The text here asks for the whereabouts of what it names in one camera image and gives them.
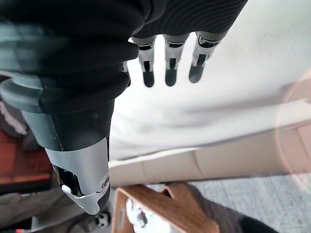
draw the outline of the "gray carpet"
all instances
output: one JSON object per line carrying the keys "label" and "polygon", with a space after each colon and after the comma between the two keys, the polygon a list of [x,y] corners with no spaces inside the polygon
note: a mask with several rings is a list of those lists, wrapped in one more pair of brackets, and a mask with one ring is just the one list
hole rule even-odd
{"label": "gray carpet", "polygon": [[[311,175],[301,174],[189,184],[205,213],[218,222],[222,233],[241,233],[239,221],[244,216],[256,218],[279,233],[310,233],[310,181]],[[155,190],[160,190],[163,186],[149,185]],[[96,233],[110,231],[111,229],[98,229]],[[64,227],[44,231],[53,232],[65,232]]]}

